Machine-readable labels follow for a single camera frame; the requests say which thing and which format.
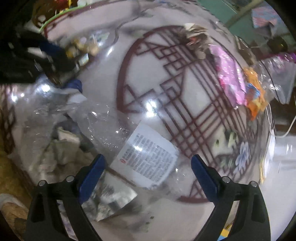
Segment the teal kitchen cabinets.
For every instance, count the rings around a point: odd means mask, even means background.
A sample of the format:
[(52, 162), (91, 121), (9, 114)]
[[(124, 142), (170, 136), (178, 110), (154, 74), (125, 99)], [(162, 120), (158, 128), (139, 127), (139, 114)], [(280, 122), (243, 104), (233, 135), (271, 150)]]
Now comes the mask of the teal kitchen cabinets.
[[(239, 13), (239, 10), (231, 4), (231, 1), (198, 1), (205, 9), (209, 10), (216, 18), (218, 18), (225, 26), (226, 23)], [(228, 30), (250, 43), (255, 40), (255, 32), (251, 18), (251, 11), (238, 19), (235, 23), (227, 27)]]

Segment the clear plastic bag with label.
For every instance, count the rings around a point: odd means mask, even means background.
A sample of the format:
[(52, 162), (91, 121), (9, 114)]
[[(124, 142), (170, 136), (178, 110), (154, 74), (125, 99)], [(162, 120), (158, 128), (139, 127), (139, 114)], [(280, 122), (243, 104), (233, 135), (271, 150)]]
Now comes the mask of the clear plastic bag with label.
[(60, 89), (41, 78), (13, 85), (9, 99), (18, 119), (17, 153), (33, 182), (62, 181), (102, 156), (103, 170), (82, 200), (90, 220), (190, 192), (195, 176), (176, 146), (150, 126), (89, 101), (77, 87)]

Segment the crumpled paper ball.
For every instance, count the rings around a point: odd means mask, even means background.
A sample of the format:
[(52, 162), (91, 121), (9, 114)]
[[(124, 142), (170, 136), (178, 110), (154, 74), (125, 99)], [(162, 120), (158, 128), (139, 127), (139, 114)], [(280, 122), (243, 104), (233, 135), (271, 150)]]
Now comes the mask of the crumpled paper ball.
[(208, 29), (195, 23), (186, 23), (183, 25), (182, 36), (186, 40), (186, 46), (195, 56), (204, 60), (212, 44), (212, 38), (208, 34)]

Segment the orange blue candy wrapper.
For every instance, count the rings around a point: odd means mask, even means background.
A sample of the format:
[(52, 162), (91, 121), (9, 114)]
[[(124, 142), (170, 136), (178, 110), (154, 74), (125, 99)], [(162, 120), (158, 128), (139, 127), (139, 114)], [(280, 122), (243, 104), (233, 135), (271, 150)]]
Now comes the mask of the orange blue candy wrapper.
[(260, 96), (260, 91), (251, 83), (246, 85), (246, 99), (248, 101), (256, 100)]

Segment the clear bag orange snacks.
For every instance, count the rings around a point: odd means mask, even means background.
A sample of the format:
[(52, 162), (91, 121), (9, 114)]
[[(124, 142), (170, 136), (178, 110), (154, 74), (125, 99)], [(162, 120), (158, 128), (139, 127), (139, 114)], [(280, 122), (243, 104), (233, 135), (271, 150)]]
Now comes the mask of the clear bag orange snacks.
[(246, 78), (245, 103), (251, 120), (264, 112), (273, 99), (281, 104), (290, 102), (295, 82), (294, 62), (274, 56), (244, 68), (243, 73)]

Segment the pink foil wrapper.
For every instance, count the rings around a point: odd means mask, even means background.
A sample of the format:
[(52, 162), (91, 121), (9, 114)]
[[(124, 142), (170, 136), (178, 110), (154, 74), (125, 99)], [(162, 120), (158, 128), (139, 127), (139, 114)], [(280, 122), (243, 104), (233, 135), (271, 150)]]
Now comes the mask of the pink foil wrapper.
[(245, 105), (246, 87), (238, 62), (218, 45), (209, 46), (214, 57), (219, 83), (230, 104), (236, 108)]

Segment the clear plastic water bottle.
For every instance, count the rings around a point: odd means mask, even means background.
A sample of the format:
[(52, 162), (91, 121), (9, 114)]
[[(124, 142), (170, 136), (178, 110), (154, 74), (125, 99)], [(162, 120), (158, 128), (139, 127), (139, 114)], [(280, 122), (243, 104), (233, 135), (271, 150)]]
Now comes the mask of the clear plastic water bottle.
[(255, 65), (258, 74), (265, 75), (278, 91), (289, 92), (295, 82), (295, 53), (281, 52), (263, 60)]

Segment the plaid hanging towel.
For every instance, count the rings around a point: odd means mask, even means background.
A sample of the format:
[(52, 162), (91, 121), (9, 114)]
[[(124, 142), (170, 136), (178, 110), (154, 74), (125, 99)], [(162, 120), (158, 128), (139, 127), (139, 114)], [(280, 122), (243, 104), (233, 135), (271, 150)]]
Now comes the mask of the plaid hanging towel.
[(251, 11), (252, 22), (255, 29), (269, 25), (276, 26), (278, 14), (271, 6), (261, 6)]

